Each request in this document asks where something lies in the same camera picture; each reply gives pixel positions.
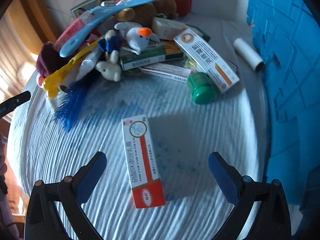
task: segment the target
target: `blue foam wall panel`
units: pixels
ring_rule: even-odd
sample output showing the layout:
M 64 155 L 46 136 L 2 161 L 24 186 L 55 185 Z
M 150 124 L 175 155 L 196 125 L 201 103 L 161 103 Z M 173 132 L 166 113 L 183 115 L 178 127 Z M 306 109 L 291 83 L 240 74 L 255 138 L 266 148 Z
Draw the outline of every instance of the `blue foam wall panel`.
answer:
M 249 0 L 247 23 L 266 65 L 265 178 L 281 180 L 288 203 L 301 204 L 307 175 L 320 165 L 320 28 L 302 0 Z

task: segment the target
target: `white roll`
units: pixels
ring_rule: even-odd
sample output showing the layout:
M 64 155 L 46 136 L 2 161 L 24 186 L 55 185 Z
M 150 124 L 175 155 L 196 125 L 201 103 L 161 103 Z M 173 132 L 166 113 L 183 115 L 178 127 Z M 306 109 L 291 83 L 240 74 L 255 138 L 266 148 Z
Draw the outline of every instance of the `white roll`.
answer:
M 237 38 L 233 48 L 248 63 L 253 71 L 258 72 L 264 69 L 264 63 L 260 55 L 243 39 Z

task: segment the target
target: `maroon cloth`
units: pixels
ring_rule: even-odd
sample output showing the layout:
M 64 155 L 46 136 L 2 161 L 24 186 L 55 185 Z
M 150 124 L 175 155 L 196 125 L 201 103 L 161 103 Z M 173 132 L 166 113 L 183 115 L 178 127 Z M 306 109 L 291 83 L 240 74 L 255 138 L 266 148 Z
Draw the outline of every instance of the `maroon cloth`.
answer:
M 38 73 L 46 78 L 66 65 L 68 61 L 68 58 L 59 56 L 59 53 L 53 49 L 53 44 L 51 42 L 47 42 L 41 48 L 36 68 Z

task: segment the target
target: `medicine box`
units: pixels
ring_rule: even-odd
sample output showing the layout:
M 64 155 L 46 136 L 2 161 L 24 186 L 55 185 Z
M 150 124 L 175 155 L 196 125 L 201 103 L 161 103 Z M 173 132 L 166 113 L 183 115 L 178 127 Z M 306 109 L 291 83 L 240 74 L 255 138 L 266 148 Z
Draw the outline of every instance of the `medicine box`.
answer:
M 149 41 L 148 49 L 141 52 L 140 55 L 128 50 L 130 50 L 129 47 L 120 50 L 119 59 L 123 70 L 183 58 L 183 52 L 174 41 L 161 40 L 160 43 Z
M 136 208 L 165 205 L 146 114 L 122 119 L 125 156 Z
M 219 88 L 226 92 L 239 81 L 239 77 L 219 54 L 201 37 L 190 29 L 184 30 L 174 38 L 179 48 L 193 59 L 200 72 L 206 73 Z
M 174 65 L 169 65 L 165 63 L 155 63 L 151 65 L 147 65 L 141 67 L 140 70 L 143 73 L 172 79 L 175 81 L 180 81 L 182 83 L 186 83 L 188 77 L 191 75 L 191 69 L 178 67 Z

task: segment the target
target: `blue brush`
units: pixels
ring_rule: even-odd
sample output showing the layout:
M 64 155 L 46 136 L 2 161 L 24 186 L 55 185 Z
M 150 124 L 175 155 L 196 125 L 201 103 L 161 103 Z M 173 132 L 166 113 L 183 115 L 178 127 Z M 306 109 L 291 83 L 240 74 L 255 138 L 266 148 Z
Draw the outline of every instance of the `blue brush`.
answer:
M 74 53 L 89 35 L 89 33 L 102 21 L 108 19 L 117 12 L 120 12 L 123 9 L 135 7 L 138 5 L 146 4 L 149 2 L 154 2 L 156 0 L 131 0 L 129 2 L 124 2 L 117 6 L 113 7 L 102 7 L 97 6 L 90 10 L 93 14 L 93 20 L 89 22 L 84 28 L 82 28 L 78 33 L 70 38 L 61 48 L 60 57 L 68 57 Z
M 93 69 L 79 81 L 73 82 L 69 87 L 68 93 L 62 97 L 59 107 L 54 114 L 54 120 L 59 122 L 60 126 L 67 132 L 77 122 L 87 93 L 100 75 L 98 70 Z

